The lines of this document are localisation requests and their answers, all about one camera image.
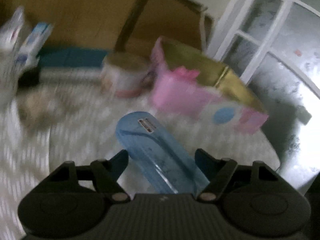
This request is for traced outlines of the blue plastic pouch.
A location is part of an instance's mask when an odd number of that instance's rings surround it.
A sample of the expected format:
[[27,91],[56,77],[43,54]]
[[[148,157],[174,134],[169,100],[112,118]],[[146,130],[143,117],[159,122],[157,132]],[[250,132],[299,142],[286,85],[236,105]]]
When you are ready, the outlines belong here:
[[196,196],[209,184],[194,158],[150,113],[123,116],[116,137],[158,193]]

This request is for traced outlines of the pink soft item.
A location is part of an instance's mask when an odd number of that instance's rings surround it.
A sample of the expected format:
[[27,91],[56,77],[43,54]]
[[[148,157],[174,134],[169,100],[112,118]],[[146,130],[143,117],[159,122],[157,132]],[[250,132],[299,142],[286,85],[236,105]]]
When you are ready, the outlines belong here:
[[196,82],[196,79],[200,74],[198,70],[187,69],[185,68],[185,66],[180,66],[176,68],[172,73],[179,79],[185,80],[188,82]]

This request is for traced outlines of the white patterned table cloth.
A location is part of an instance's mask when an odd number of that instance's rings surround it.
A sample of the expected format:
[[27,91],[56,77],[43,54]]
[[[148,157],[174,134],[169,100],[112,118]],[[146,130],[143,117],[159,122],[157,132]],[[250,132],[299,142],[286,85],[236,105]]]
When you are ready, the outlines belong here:
[[265,162],[272,169],[279,158],[264,133],[244,134],[226,126],[214,126],[151,107],[148,95],[135,99],[111,99],[100,87],[84,79],[56,81],[45,77],[37,88],[41,95],[53,95],[64,103],[55,121],[44,130],[25,130],[17,107],[19,96],[1,112],[1,239],[24,235],[18,220],[20,200],[64,161],[87,165],[109,159],[120,149],[115,129],[127,113],[152,114],[193,155],[202,148],[216,158],[232,158],[241,165]]

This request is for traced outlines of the round pink white tin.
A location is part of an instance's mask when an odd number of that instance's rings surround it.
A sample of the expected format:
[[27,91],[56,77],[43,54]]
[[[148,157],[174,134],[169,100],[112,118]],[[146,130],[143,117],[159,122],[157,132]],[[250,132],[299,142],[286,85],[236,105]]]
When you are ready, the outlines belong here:
[[100,74],[102,92],[118,98],[134,98],[153,82],[150,61],[144,57],[113,52],[105,56]]

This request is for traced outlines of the pink gold metal tin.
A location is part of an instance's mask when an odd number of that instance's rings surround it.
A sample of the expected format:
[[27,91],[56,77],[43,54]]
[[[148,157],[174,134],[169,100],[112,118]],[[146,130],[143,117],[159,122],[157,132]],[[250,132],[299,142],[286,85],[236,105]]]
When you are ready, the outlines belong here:
[[[263,104],[227,64],[164,37],[156,41],[150,59],[156,75],[151,102],[157,109],[249,134],[267,121]],[[180,66],[198,70],[196,82],[172,73]]]

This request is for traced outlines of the teal patterned cushion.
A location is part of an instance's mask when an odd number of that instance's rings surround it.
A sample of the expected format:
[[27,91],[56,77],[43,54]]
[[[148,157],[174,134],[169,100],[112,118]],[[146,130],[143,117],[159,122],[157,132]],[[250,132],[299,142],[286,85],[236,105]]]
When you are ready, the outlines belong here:
[[39,52],[40,67],[100,68],[109,50],[90,48],[47,47]]

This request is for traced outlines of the white blue packet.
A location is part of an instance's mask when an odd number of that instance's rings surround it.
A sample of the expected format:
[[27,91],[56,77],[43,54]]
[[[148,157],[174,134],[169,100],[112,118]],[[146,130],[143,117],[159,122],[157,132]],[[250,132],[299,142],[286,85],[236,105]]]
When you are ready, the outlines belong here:
[[35,67],[39,62],[38,54],[53,31],[53,25],[40,22],[22,43],[16,63],[22,68]]

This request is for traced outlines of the white framed glass door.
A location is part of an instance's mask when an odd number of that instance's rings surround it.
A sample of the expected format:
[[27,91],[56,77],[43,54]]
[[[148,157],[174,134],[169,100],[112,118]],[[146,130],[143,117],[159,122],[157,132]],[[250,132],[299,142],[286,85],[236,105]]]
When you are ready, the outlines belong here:
[[315,96],[319,97],[319,87],[308,77],[301,69],[296,66],[290,59],[277,52],[272,44],[276,40],[281,28],[283,27],[291,8],[297,4],[316,16],[319,16],[319,11],[310,5],[302,2],[301,0],[279,0],[281,1],[280,8],[273,20],[266,36],[262,41],[259,41],[243,32],[240,25],[244,21],[245,16],[248,14],[254,0],[230,0],[225,12],[218,20],[215,26],[214,33],[211,36],[206,49],[206,55],[216,59],[217,61],[223,60],[227,51],[232,45],[232,40],[235,36],[240,36],[245,40],[255,44],[258,49],[253,55],[248,66],[245,68],[241,75],[241,80],[245,84],[249,84],[253,75],[262,63],[266,54],[271,54],[275,59],[280,61],[290,70],[300,81],[304,83]]

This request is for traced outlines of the white plastic bag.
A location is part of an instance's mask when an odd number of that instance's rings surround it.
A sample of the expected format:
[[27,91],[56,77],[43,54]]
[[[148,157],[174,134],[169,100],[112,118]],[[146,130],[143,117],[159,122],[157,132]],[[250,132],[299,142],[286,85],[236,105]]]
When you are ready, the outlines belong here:
[[14,51],[24,26],[24,7],[18,7],[12,17],[1,26],[1,54]]

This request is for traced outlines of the large brown cardboard panel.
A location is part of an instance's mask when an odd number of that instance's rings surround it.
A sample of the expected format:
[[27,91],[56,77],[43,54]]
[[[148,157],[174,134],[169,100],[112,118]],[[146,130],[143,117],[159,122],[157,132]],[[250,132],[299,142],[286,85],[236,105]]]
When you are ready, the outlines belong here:
[[54,30],[49,46],[112,49],[135,0],[1,0],[1,22],[24,6],[31,24]]

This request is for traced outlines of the brown tray leaning on wall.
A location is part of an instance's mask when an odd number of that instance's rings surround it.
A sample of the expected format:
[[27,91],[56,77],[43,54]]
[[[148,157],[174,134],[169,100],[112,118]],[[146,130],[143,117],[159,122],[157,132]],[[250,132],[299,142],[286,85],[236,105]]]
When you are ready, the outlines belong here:
[[192,0],[136,0],[114,50],[148,57],[162,36],[200,50],[214,24],[206,11],[204,5]]

